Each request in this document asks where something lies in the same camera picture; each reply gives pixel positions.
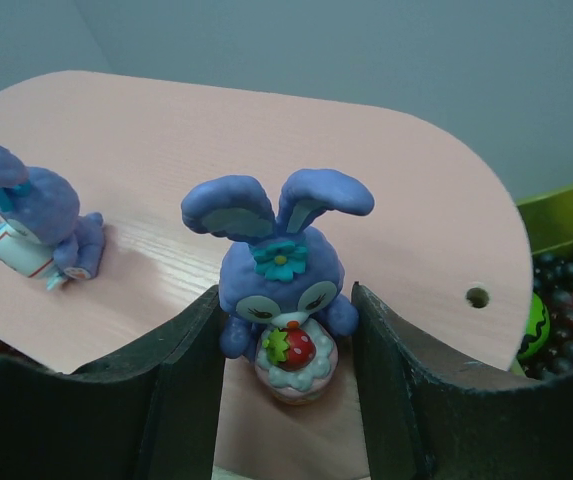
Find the white frosting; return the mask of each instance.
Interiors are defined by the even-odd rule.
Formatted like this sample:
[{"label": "white frosting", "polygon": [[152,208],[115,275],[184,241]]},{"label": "white frosting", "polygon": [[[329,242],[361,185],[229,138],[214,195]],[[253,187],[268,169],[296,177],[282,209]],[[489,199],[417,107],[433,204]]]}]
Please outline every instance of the white frosting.
[{"label": "white frosting", "polygon": [[317,378],[326,378],[331,371],[330,354],[333,351],[333,340],[321,329],[319,324],[312,318],[302,326],[315,344],[315,358],[301,370],[288,372],[270,363],[266,349],[261,346],[263,341],[270,335],[274,328],[268,327],[260,338],[260,348],[257,352],[257,365],[268,371],[268,382],[274,388],[292,387],[300,392],[307,392],[313,386]]}]

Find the flower hair accessory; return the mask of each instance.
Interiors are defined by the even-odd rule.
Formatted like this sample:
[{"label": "flower hair accessory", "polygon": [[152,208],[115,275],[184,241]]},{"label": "flower hair accessory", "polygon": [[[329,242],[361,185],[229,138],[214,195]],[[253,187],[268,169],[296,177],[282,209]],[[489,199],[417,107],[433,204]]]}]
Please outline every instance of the flower hair accessory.
[{"label": "flower hair accessory", "polygon": [[306,272],[308,248],[293,241],[273,243],[265,248],[251,247],[257,265],[255,272],[266,280],[292,282],[295,274]]}]

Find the white wall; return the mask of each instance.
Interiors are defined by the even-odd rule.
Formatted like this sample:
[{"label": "white wall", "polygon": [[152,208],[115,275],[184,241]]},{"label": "white wall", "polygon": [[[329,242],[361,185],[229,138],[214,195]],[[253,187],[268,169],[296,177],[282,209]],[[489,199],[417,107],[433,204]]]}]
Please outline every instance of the white wall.
[{"label": "white wall", "polygon": [[110,72],[73,0],[0,0],[0,90],[37,75]]},{"label": "white wall", "polygon": [[515,197],[573,181],[571,1],[76,1],[116,72],[410,112]]}]

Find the wood grain surface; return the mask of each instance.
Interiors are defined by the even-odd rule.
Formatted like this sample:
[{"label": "wood grain surface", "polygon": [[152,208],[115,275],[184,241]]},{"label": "wood grain surface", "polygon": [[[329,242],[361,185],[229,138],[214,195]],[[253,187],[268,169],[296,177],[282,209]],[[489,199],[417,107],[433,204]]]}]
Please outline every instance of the wood grain surface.
[{"label": "wood grain surface", "polygon": [[[51,168],[100,210],[108,244],[99,278],[47,293],[0,262],[0,338],[62,372],[172,318],[218,280],[229,242],[195,235],[179,203],[197,183],[256,176],[276,205],[303,168],[337,168],[376,198],[355,218],[315,222],[353,281],[440,340],[507,369],[529,311],[521,219],[493,172],[439,128],[404,113],[88,72],[0,92],[0,144]],[[481,285],[486,308],[465,296]],[[368,475],[350,356],[319,402],[276,404],[243,360],[227,362],[219,467],[256,479]]]}]

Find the fallen bunny figurine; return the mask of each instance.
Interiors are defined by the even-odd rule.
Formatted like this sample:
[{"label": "fallen bunny figurine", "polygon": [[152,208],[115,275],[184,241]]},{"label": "fallen bunny figurine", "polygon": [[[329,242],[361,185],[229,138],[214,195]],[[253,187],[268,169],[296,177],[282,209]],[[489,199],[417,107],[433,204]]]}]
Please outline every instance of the fallen bunny figurine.
[{"label": "fallen bunny figurine", "polygon": [[230,315],[220,337],[228,358],[245,355],[280,400],[308,403],[323,393],[337,366],[333,337],[359,321],[340,292],[344,268],[311,223],[330,210],[365,216],[375,200],[336,170],[299,170],[286,181],[275,218],[253,177],[231,175],[195,187],[184,198],[184,224],[234,243],[222,261],[219,296]]},{"label": "fallen bunny figurine", "polygon": [[56,173],[26,167],[0,146],[0,260],[53,290],[97,275],[105,237],[100,213],[79,216],[79,197]]}]

